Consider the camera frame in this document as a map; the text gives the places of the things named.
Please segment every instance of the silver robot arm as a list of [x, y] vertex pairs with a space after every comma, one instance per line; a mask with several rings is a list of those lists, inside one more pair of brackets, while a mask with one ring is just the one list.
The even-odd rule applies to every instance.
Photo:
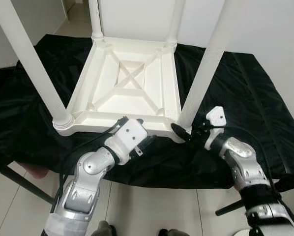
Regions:
[[99, 183], [116, 164], [125, 165], [130, 152], [147, 137], [147, 131], [135, 119], [130, 119], [104, 146], [84, 154], [77, 163], [75, 179], [65, 189], [55, 213], [51, 213], [44, 228], [48, 236], [84, 236], [99, 198]]
[[248, 144], [227, 137], [222, 107], [215, 107], [206, 116], [214, 128], [210, 131], [205, 148], [218, 153], [232, 170], [236, 189], [246, 208], [246, 217], [252, 227], [250, 236], [294, 236], [294, 221], [279, 203], [261, 166], [256, 152]]

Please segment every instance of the stool leg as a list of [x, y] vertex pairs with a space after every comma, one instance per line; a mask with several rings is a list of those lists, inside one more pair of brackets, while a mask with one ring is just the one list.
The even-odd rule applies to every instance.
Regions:
[[225, 207], [217, 210], [215, 212], [215, 214], [217, 216], [224, 215], [224, 214], [227, 214], [227, 213], [229, 213], [229, 212], [231, 212], [233, 210], [239, 209], [239, 208], [241, 208], [243, 206], [244, 206], [244, 204], [243, 204], [242, 200], [239, 200], [239, 201], [237, 201], [235, 203], [232, 203], [232, 204], [230, 204], [228, 206], [225, 206]]
[[39, 189], [37, 186], [26, 180], [24, 177], [22, 177], [17, 172], [13, 171], [9, 167], [4, 167], [2, 170], [0, 170], [0, 173], [9, 178], [10, 180], [14, 181], [15, 183], [19, 184], [23, 188], [27, 189], [29, 192], [33, 193], [34, 195], [38, 196], [39, 198], [45, 200], [46, 202], [52, 204], [54, 201], [54, 198], [52, 198], [50, 195], [43, 192], [41, 189]]

